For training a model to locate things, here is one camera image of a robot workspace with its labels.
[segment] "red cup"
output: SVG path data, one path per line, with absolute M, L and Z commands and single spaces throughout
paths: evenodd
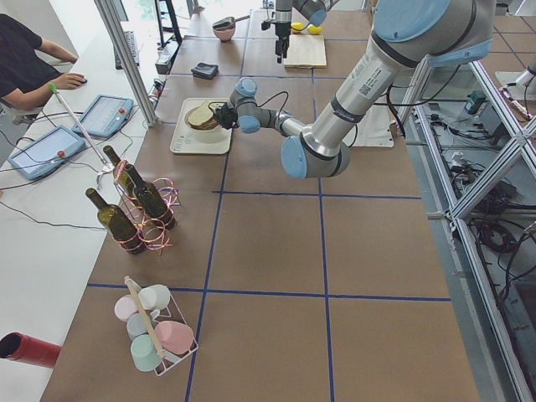
M 61 347 L 23 333 L 12 332 L 0 340 L 0 358 L 53 368 Z

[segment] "wine bottle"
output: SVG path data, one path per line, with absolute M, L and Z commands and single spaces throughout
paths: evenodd
M 160 219 L 166 229 L 171 229 L 175 226 L 173 212 L 162 199 L 155 185 L 143 180 L 140 173 L 130 163 L 125 166 L 125 172 L 134 182 L 134 196 L 145 209 L 147 215 L 154 219 Z
M 117 205 L 107 203 L 97 190 L 88 188 L 85 195 L 99 209 L 97 219 L 126 252 L 139 254 L 146 249 L 138 230 Z
M 114 151 L 114 148 L 112 148 L 109 145 L 106 145 L 104 148 L 102 148 L 104 153 L 108 156 L 108 159 L 110 159 L 110 162 L 114 165 L 114 177 L 117 176 L 117 169 L 119 168 L 119 163 L 121 163 L 121 159 L 117 156 L 116 151 Z M 134 201 L 134 204 L 137 204 L 136 198 L 134 197 L 134 183 L 132 182 L 131 178 L 126 174 L 126 172 L 123 170 L 119 177 L 117 178 L 117 184 L 123 192 L 132 200 Z

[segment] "yellow lemon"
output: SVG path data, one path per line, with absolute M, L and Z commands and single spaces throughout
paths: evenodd
M 300 33 L 305 28 L 303 23 L 291 23 L 291 31 L 293 34 Z
M 322 27 L 315 27 L 314 25 L 311 25 L 309 28 L 307 28 L 307 31 L 309 31 L 311 35 L 319 35 L 322 31 Z

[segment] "blue case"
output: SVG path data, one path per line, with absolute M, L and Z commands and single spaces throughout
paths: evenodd
M 129 98 L 98 95 L 79 120 L 91 136 L 110 138 L 125 123 L 133 106 L 134 101 Z M 72 131 L 82 135 L 77 126 L 74 126 Z
M 65 126 L 57 126 L 9 157 L 8 162 L 28 180 L 35 180 L 51 174 L 65 162 L 65 158 L 72 157 L 84 147 L 82 138 Z M 64 152 L 64 157 L 58 156 L 60 151 Z

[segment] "wooden block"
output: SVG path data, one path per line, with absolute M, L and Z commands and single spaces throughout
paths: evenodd
M 299 33 L 291 35 L 291 42 L 285 67 L 298 67 L 303 69 L 326 68 L 326 47 L 322 35 L 307 35 Z

